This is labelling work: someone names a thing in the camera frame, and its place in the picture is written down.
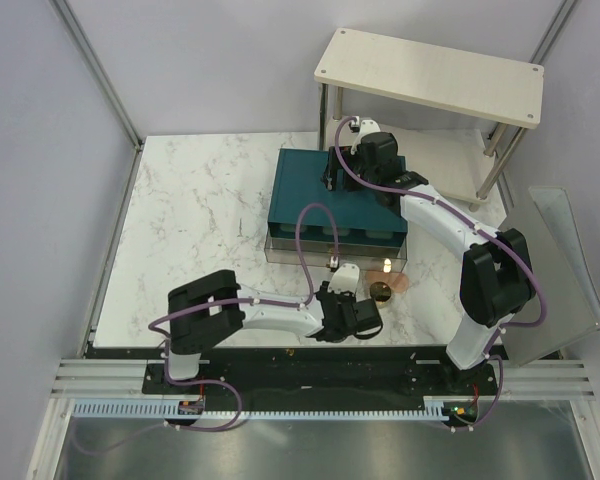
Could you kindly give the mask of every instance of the white wall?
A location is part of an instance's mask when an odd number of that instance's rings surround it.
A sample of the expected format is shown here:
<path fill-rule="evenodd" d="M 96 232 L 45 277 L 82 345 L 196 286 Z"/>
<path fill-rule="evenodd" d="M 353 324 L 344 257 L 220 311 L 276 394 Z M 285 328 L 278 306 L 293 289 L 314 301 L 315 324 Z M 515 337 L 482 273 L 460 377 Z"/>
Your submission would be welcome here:
<path fill-rule="evenodd" d="M 508 167 L 514 200 L 529 185 L 564 185 L 600 296 L 600 0 L 580 2 L 546 62 L 542 122 Z M 600 402 L 600 332 L 571 349 Z"/>
<path fill-rule="evenodd" d="M 560 0 L 70 0 L 144 135 L 316 131 L 313 71 L 338 26 L 531 58 Z M 349 113 L 412 128 L 474 119 L 433 109 L 372 106 Z"/>
<path fill-rule="evenodd" d="M 49 2 L 0 1 L 0 479 L 77 351 L 132 152 Z"/>

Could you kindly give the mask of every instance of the marble table surface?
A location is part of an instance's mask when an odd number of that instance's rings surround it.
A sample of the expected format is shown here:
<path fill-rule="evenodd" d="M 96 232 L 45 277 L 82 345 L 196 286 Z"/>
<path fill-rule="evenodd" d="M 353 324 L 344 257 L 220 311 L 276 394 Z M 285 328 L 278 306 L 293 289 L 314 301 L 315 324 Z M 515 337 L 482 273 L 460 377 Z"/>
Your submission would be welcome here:
<path fill-rule="evenodd" d="M 447 131 L 475 139 L 474 131 Z M 278 149 L 314 149 L 315 133 L 148 137 L 97 325 L 98 348 L 155 347 L 147 325 L 167 312 L 167 293 L 219 269 L 239 283 L 279 294 L 306 294 L 299 266 L 267 263 L 266 220 Z M 468 205 L 454 202 L 468 212 Z M 473 213 L 499 225 L 504 208 L 495 189 Z M 409 225 L 411 287 L 380 310 L 384 330 L 372 340 L 324 344 L 286 332 L 240 331 L 223 346 L 350 346 L 446 344 L 460 323 L 460 262 L 417 225 Z M 330 277 L 309 267 L 315 285 Z M 358 298 L 367 291 L 364 274 Z"/>

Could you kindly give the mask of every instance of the metal floor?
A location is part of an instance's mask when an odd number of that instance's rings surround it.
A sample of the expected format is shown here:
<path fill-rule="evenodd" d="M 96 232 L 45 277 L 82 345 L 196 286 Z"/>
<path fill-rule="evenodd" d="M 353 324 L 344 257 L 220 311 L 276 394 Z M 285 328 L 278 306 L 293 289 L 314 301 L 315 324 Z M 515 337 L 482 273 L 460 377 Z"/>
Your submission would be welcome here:
<path fill-rule="evenodd" d="M 76 421 L 80 443 L 93 449 L 155 423 Z M 60 464 L 67 471 L 57 478 L 71 480 L 592 478 L 568 403 L 503 402 L 474 432 L 456 434 L 398 421 L 251 421 L 225 433 L 158 429 L 99 457 L 65 445 Z"/>

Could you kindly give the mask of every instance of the white shelf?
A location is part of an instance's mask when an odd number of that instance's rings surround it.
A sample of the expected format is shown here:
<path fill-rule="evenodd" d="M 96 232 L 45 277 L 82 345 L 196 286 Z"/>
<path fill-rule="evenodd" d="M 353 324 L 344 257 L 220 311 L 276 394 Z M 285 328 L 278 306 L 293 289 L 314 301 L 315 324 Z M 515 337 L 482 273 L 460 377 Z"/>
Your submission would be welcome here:
<path fill-rule="evenodd" d="M 338 28 L 315 79 L 533 129 L 540 122 L 544 68 Z"/>
<path fill-rule="evenodd" d="M 338 121 L 327 124 L 327 145 L 333 145 Z M 407 168 L 429 180 L 442 195 L 472 204 L 487 200 L 476 198 L 476 191 L 493 167 L 493 158 L 484 156 L 484 143 L 479 130 L 404 130 L 381 125 L 398 141 L 400 155 Z M 340 134 L 341 145 L 351 145 L 355 136 L 348 128 Z"/>

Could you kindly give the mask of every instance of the black mounting plate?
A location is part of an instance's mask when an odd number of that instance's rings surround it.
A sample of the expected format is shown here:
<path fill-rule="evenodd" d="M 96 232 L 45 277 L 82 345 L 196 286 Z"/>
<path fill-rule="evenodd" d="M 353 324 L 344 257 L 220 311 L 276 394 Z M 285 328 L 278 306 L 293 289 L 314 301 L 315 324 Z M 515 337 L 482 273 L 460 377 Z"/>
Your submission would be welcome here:
<path fill-rule="evenodd" d="M 242 395 L 247 411 L 420 410 L 425 396 L 494 395 L 493 367 L 451 385 L 442 360 L 445 347 L 216 348 L 202 355 L 198 379 L 224 378 Z M 199 394 L 199 387 L 174 387 L 164 365 L 149 364 L 147 395 Z M 205 386 L 206 409 L 235 408 L 231 392 Z"/>

